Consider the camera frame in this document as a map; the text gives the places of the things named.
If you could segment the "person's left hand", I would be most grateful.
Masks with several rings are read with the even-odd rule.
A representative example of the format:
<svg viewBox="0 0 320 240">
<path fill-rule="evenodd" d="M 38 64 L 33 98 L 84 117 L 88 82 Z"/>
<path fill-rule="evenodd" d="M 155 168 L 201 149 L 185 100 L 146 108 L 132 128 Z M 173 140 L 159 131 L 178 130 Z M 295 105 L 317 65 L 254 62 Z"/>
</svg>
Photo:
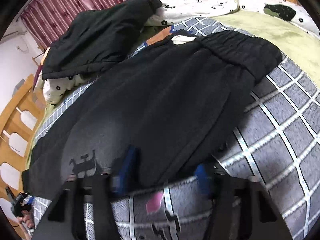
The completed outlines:
<svg viewBox="0 0 320 240">
<path fill-rule="evenodd" d="M 27 211 L 22 211 L 22 216 L 16 217 L 18 224 L 24 233 L 28 232 L 28 229 L 34 228 L 34 221 L 32 214 Z"/>
</svg>

